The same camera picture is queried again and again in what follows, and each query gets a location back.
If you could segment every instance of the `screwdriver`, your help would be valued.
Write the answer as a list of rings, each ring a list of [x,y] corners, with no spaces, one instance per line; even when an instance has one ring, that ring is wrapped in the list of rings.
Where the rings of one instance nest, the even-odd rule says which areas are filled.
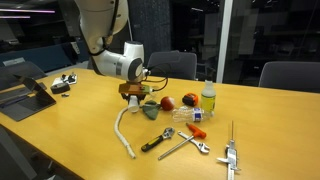
[[[188,142],[188,141],[190,141],[190,140],[192,140],[192,139],[194,139],[196,137],[200,137],[202,139],[206,138],[207,134],[205,132],[201,131],[196,126],[194,126],[192,124],[188,124],[188,123],[186,123],[186,125],[193,132],[192,136],[188,137],[186,140],[182,141],[180,144],[176,145],[175,147],[173,147],[169,151],[167,151],[164,154],[162,154],[160,157],[158,157],[158,160],[163,159],[164,157],[166,157],[167,155],[169,155],[170,153],[172,153],[173,151],[175,151],[176,149],[181,147],[183,144],[185,144],[186,142]]]

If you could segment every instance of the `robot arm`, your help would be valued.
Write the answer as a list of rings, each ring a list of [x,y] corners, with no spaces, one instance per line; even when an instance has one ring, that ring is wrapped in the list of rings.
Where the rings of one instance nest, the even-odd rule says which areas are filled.
[[[124,54],[108,51],[114,34],[128,20],[127,0],[75,0],[80,10],[80,29],[92,56],[95,72],[128,82],[144,78],[144,50],[137,42],[126,42]]]

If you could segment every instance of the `yellow table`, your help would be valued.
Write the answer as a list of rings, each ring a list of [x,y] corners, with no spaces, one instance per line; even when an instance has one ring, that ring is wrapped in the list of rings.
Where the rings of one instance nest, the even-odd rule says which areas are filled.
[[[184,139],[175,133],[147,153],[141,146],[166,127],[190,135],[191,131],[184,123],[174,123],[170,112],[161,111],[155,121],[142,110],[126,112],[120,131],[137,155],[131,159],[113,130],[118,112],[127,106],[118,93],[124,81],[84,69],[64,74],[72,71],[78,83],[71,85],[70,97],[48,90],[56,105],[21,122],[0,114],[0,124],[84,179],[226,179],[226,165],[216,158],[225,156],[232,121],[242,169],[235,179],[320,179],[319,94],[215,84],[215,116],[197,124],[207,133],[198,141],[210,146],[210,153],[200,154],[187,143],[161,161],[157,159],[161,154]],[[39,82],[50,87],[62,74]],[[181,106],[185,93],[200,95],[203,87],[203,82],[170,79],[163,91],[145,101],[171,96]]]

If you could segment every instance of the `plastic bottle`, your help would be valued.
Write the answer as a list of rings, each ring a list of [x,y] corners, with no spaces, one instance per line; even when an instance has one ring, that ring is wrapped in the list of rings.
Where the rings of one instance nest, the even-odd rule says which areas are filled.
[[[216,100],[216,91],[213,88],[213,82],[212,82],[212,71],[210,69],[207,69],[206,80],[205,80],[205,87],[201,92],[201,108],[211,114],[213,116],[214,106],[215,106],[215,100]]]
[[[206,113],[201,108],[181,108],[172,110],[172,119],[174,122],[201,122],[209,119],[211,114]]]

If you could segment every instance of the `black handle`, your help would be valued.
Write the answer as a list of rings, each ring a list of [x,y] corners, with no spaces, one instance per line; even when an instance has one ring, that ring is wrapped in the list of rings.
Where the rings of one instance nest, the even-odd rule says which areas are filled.
[[[153,147],[155,147],[156,145],[158,145],[162,141],[163,141],[163,137],[162,137],[162,135],[160,135],[160,136],[154,138],[153,140],[149,141],[147,144],[143,145],[141,147],[141,150],[143,152],[147,152],[150,149],[152,149]]]

